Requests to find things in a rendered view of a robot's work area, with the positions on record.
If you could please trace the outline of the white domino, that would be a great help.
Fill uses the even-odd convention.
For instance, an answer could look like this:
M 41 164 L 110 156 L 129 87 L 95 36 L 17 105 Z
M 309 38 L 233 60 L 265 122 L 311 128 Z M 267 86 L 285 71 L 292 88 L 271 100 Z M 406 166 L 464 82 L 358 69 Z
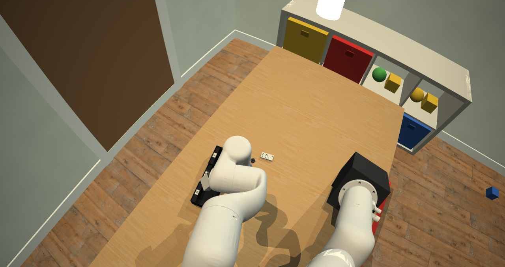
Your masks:
M 267 153 L 264 153 L 264 152 L 262 152 L 262 155 L 260 157 L 262 159 L 266 159 L 266 160 L 269 160 L 269 161 L 273 160 L 273 155 L 270 155 L 270 154 L 267 154 Z

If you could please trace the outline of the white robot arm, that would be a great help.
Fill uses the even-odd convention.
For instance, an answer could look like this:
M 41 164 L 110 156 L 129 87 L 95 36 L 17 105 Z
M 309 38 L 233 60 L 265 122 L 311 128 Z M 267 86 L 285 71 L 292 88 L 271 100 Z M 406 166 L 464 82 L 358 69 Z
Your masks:
M 204 191 L 227 194 L 204 203 L 181 267 L 234 267 L 242 223 L 259 213 L 267 194 L 265 171 L 250 164 L 250 142 L 243 136 L 228 138 L 213 169 L 200 179 Z M 343 185 L 335 231 L 306 267 L 361 267 L 375 244 L 372 220 L 380 217 L 373 211 L 381 213 L 377 200 L 368 181 L 354 179 Z

